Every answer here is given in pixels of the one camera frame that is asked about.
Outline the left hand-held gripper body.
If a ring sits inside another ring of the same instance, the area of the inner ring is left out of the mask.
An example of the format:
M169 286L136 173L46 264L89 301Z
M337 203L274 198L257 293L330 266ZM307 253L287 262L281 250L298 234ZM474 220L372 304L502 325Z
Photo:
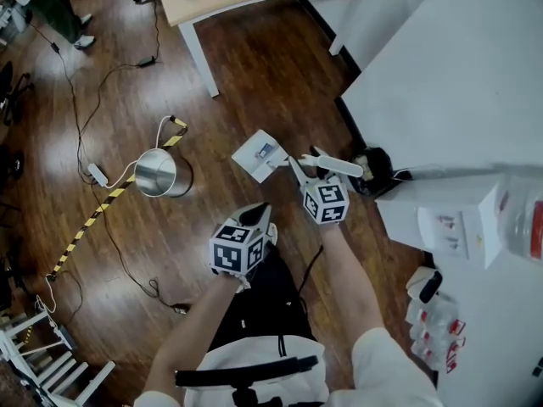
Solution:
M225 222L210 239L210 266L230 275L246 276L265 260L269 245L266 231Z

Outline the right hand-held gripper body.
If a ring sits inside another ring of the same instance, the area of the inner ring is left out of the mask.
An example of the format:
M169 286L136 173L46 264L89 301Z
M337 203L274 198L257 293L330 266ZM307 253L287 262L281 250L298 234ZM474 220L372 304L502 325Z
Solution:
M330 181L300 188L305 211L318 225L339 223L347 215L350 199L347 187L336 173Z

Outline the metal waste bin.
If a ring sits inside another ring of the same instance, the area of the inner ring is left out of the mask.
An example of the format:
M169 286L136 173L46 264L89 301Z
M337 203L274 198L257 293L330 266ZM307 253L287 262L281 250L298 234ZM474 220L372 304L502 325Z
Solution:
M187 160L175 160L162 148L143 153L135 164L134 176L139 191L149 198L179 198L190 191L194 179Z

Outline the person's left forearm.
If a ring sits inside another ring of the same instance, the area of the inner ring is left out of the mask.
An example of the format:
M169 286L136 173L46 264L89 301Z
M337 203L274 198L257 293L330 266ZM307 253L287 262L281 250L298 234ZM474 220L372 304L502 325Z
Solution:
M237 290L240 279L225 273L217 275L171 331L154 357L144 390L165 393L178 403L183 391L176 385L177 371L198 369Z

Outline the person's right forearm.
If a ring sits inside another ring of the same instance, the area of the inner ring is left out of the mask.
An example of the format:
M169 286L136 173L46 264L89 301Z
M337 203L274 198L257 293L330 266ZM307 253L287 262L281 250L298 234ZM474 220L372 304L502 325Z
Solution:
M384 323L371 281L339 225L320 226L319 234L327 282L349 345L359 343L364 355L372 355L384 337Z

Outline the small black bin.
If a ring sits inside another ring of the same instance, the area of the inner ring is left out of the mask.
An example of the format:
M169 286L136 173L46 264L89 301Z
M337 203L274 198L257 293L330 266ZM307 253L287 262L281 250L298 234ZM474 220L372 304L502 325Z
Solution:
M366 147L354 155L350 162L363 169L361 177L349 178L352 187L369 198L377 198L401 182L413 179L409 170L393 170L390 157L381 148Z

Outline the person's black trousers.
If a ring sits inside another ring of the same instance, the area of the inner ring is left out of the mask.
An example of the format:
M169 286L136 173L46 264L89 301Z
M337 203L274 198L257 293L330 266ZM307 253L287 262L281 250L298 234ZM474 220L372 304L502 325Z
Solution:
M246 337L287 335L315 339L291 272L277 247L268 243L250 288L235 295L209 350Z

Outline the white carton on table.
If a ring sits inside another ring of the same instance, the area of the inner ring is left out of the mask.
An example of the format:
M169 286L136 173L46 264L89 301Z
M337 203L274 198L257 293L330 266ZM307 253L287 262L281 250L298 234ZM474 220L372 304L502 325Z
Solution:
M404 181L376 199L389 239L486 269L501 251L499 175Z

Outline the yellow black striped tape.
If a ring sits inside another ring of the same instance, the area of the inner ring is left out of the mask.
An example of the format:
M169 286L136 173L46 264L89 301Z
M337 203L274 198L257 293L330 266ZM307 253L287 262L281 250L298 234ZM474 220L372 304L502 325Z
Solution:
M177 126L179 130L173 136L167 138L164 142L161 142L160 137L161 137L161 133L166 122L172 123L173 125ZM167 115L160 121L159 129L157 131L157 135L155 138L154 148L161 148L165 151L168 151L170 148L174 147L177 143L179 143L187 132L188 132L188 125L186 123L184 123L183 121L181 121L174 115ZM71 240L71 242L68 244L65 251L60 256L54 268L51 270L49 274L45 276L48 282L54 282L56 280L61 269L63 268L64 263L68 260L70 255L73 253L77 244L84 237L87 230L97 221L97 219L101 215L104 214L106 209L120 195L122 195L126 191L126 189L130 185L136 182L135 165L136 165L136 161L133 161L132 163L130 163L126 167L125 172L121 175L119 180L115 183L115 185L108 185L106 187L106 189L109 190L108 196L103 201L99 202L98 207L94 210L94 212L90 215L90 217L85 221L85 223L77 231L74 238Z

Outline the black oblong object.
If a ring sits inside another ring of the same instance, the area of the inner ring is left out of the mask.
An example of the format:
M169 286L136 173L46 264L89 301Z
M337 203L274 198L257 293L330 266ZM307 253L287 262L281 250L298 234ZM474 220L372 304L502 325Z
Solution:
M443 281L442 274L435 270L433 275L425 280L423 287L418 295L419 300L423 304L428 304L434 295L439 291L439 287Z

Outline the white power strip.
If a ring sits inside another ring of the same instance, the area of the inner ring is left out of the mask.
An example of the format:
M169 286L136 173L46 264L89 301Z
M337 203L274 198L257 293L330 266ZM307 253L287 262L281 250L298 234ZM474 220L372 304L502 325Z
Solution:
M91 163L87 167L88 172L91 174L92 178L101 186L107 187L109 180L107 176L94 164Z

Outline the pack of clear bottles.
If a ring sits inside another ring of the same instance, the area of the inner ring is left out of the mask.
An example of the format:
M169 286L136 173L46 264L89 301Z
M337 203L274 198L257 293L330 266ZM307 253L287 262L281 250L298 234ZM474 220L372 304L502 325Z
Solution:
M465 346L466 323L459 318L455 301L435 295L427 304L412 299L407 307L411 352L432 371L453 372Z

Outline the person's white shirt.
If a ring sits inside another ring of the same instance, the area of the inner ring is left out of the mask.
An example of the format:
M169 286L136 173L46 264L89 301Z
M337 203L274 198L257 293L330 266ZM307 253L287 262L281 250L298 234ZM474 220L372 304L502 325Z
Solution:
M253 386L259 402L279 397L284 406L315 404L324 407L443 407L429 378L407 357L384 328L364 333L352 349L354 389L330 394L320 343L287 335L288 357L316 356L319 363L310 371ZM279 360L278 338L246 337L210 351L198 371L261 365ZM186 389L184 407L235 407L232 388L197 391ZM171 396L149 391L134 407L181 407Z

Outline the clear water jug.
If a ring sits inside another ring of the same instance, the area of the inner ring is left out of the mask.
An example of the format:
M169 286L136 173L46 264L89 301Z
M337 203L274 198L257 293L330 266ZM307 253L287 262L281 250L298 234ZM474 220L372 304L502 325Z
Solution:
M543 180L504 176L499 190L496 215L502 247L543 265Z

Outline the white metal rack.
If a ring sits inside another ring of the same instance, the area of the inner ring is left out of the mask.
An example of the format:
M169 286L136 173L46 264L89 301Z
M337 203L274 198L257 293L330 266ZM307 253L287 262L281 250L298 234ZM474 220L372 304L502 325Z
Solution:
M20 376L43 407L90 407L90 398L115 368L107 362L91 376L75 356L76 345L47 311L0 316L0 360Z

